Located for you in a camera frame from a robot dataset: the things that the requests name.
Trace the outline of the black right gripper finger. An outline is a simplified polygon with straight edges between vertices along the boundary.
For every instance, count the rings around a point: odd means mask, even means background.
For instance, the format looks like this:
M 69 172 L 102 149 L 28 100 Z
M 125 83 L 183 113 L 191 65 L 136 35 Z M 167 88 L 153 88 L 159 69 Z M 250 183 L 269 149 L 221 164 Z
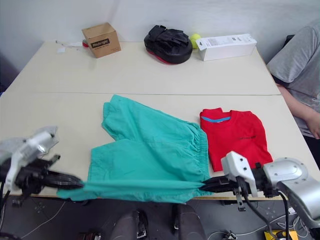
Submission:
M 206 184 L 201 186 L 199 189 L 205 192 L 210 193 L 225 193 L 225 192 L 232 192 L 233 186 L 231 184 L 223 184 L 223 185 L 212 185 Z
M 202 182 L 206 187 L 219 187 L 228 184 L 228 178 L 225 176 L 216 176 Z

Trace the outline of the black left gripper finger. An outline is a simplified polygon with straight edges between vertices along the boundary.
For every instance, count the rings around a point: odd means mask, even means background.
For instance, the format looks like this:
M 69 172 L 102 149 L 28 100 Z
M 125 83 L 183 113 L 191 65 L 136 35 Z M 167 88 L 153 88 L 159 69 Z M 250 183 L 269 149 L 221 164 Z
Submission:
M 49 181 L 48 186 L 62 190 L 74 190 L 84 187 L 81 181 Z
M 74 175 L 49 171 L 46 176 L 46 182 L 52 185 L 81 185 L 82 180 Z

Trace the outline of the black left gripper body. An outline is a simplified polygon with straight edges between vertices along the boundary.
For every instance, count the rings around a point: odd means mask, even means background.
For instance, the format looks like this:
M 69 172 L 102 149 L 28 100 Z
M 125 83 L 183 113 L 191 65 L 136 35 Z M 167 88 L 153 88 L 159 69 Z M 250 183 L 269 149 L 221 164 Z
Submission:
M 23 194 L 39 194 L 45 186 L 43 180 L 48 175 L 50 167 L 60 158 L 59 154 L 55 154 L 49 160 L 36 158 L 20 169 L 15 185 L 22 190 Z

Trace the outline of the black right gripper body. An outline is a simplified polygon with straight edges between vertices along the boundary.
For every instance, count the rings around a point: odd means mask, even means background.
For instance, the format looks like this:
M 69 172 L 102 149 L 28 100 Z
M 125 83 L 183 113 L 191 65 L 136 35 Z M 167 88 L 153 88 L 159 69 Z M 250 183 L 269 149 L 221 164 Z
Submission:
M 228 184 L 224 187 L 226 192 L 232 192 L 236 197 L 237 208 L 240 212 L 245 212 L 246 207 L 244 202 L 248 200 L 249 189 L 243 177 L 237 176 L 235 181 L 228 181 Z

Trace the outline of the person's bare hand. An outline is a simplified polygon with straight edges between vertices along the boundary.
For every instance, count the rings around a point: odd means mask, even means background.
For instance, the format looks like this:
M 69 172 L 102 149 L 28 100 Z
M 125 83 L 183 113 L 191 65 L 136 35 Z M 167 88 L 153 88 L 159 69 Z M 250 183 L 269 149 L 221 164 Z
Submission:
M 306 120 L 306 124 L 314 136 L 315 139 L 319 140 L 320 139 L 320 114 L 315 113 L 311 116 L 309 116 Z

